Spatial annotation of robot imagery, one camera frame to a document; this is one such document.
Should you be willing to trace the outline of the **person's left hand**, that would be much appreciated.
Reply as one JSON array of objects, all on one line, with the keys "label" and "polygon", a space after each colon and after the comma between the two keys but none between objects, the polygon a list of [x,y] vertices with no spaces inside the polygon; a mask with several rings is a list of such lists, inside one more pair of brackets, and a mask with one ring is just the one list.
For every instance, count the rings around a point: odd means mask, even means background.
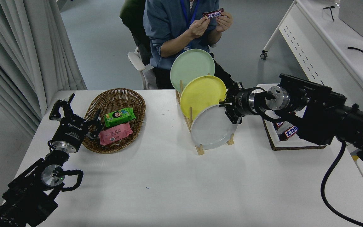
[{"label": "person's left hand", "polygon": [[229,12],[222,12],[221,16],[216,17],[216,31],[222,33],[228,30],[233,24],[233,17]]}]

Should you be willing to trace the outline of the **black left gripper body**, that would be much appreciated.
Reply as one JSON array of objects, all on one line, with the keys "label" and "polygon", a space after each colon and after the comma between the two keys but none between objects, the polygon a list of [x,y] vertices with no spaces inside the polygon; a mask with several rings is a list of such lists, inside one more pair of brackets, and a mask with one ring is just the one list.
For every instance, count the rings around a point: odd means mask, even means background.
[{"label": "black left gripper body", "polygon": [[78,151],[87,133],[88,126],[85,119],[78,115],[63,117],[51,140],[51,145],[62,151]]}]

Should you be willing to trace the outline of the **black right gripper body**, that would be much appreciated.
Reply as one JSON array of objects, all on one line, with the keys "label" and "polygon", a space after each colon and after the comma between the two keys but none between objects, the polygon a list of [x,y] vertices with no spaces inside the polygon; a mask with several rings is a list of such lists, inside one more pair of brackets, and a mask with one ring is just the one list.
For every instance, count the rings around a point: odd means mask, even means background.
[{"label": "black right gripper body", "polygon": [[236,88],[236,96],[234,98],[235,114],[237,116],[253,115],[252,108],[250,107],[250,94],[253,88],[240,89]]}]

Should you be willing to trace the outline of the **person's right hand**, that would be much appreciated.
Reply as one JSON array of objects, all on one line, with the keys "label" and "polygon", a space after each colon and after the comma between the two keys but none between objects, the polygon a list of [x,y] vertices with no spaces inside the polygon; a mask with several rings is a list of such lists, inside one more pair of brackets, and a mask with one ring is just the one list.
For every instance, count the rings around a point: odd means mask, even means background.
[{"label": "person's right hand", "polygon": [[207,19],[206,17],[194,20],[187,30],[187,33],[190,36],[190,38],[195,39],[202,36],[203,33],[206,31],[209,23],[210,19]]}]

